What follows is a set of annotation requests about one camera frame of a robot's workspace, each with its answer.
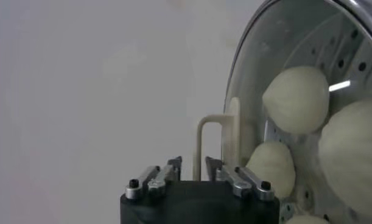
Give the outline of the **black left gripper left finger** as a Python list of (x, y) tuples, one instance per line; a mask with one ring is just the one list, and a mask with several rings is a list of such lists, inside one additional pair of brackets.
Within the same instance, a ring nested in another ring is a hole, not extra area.
[(178, 156), (167, 161), (164, 167), (149, 166), (138, 177), (129, 180), (124, 196), (128, 200), (139, 200), (146, 194), (162, 196), (169, 182), (181, 180), (182, 157)]

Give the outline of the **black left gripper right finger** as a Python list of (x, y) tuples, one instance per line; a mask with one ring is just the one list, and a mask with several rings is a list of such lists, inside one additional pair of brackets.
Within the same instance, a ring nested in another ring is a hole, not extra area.
[(224, 165), (219, 159), (207, 156), (206, 168), (210, 181), (223, 181), (232, 187), (232, 193), (239, 198), (254, 195), (260, 201), (273, 201), (275, 191), (271, 182), (261, 180), (246, 167)]

